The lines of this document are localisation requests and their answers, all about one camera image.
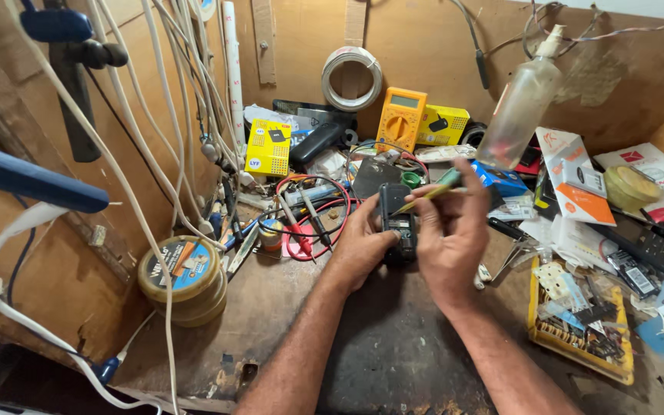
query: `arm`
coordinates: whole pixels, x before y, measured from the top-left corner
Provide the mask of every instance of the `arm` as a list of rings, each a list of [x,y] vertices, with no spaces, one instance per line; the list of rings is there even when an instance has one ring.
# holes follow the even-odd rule
[[[378,195],[371,196],[347,219],[317,285],[235,415],[314,413],[345,300],[401,237],[396,231],[375,232],[377,203]]]
[[[581,413],[480,307],[449,309],[445,316],[463,339],[499,413]]]
[[[432,299],[463,339],[493,404],[502,415],[580,414],[549,376],[531,361],[476,300],[473,276],[488,245],[488,192],[465,159],[455,165],[467,193],[451,192],[433,201],[419,199],[419,269]]]

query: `black test lead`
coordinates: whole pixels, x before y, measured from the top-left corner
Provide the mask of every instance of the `black test lead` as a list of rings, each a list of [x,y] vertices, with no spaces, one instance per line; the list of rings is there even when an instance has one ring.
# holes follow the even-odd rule
[[[322,225],[322,220],[319,218],[317,211],[314,209],[314,204],[311,203],[309,196],[307,196],[303,190],[299,190],[299,192],[301,193],[301,197],[304,200],[304,203],[306,204],[306,208],[309,209],[309,215],[310,215],[309,222],[311,222],[311,225],[320,235],[319,240],[322,241],[322,243],[327,248],[329,248],[330,252],[334,252],[332,250],[332,240],[330,239],[330,235],[329,233],[326,233],[327,230]]]

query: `phone battery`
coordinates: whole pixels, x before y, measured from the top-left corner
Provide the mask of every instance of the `phone battery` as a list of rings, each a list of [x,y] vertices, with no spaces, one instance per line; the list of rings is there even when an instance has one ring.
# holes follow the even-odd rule
[[[626,251],[618,250],[608,255],[606,259],[624,282],[640,296],[640,300],[659,294],[658,285],[643,272],[640,264]]]
[[[567,159],[562,160],[562,165],[561,178],[564,183],[606,198],[606,184],[604,183],[603,174]]]

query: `blue box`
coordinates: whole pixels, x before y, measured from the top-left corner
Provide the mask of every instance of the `blue box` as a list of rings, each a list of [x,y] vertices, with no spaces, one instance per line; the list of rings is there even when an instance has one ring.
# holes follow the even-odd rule
[[[528,190],[515,171],[500,170],[477,161],[471,163],[471,167],[483,186],[495,184],[501,197],[521,196]]]

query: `clutter of tools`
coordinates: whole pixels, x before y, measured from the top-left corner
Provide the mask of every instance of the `clutter of tools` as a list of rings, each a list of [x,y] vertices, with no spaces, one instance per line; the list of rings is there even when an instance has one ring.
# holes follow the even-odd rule
[[[502,116],[518,107],[500,105]],[[376,193],[383,229],[402,235],[384,263],[415,261],[417,223],[403,198],[429,183],[439,186],[428,198],[462,190],[452,160],[466,158],[491,195],[488,224],[513,240],[499,269],[479,266],[475,288],[497,287],[530,262],[530,339],[632,384],[623,297],[659,313],[664,326],[664,154],[656,147],[591,157],[568,131],[521,126],[520,136],[503,137],[464,109],[393,87],[375,138],[359,137],[356,113],[334,106],[275,100],[272,110],[246,107],[245,121],[252,179],[233,189],[225,178],[205,208],[216,239],[237,249],[228,280],[252,252],[316,263]]]

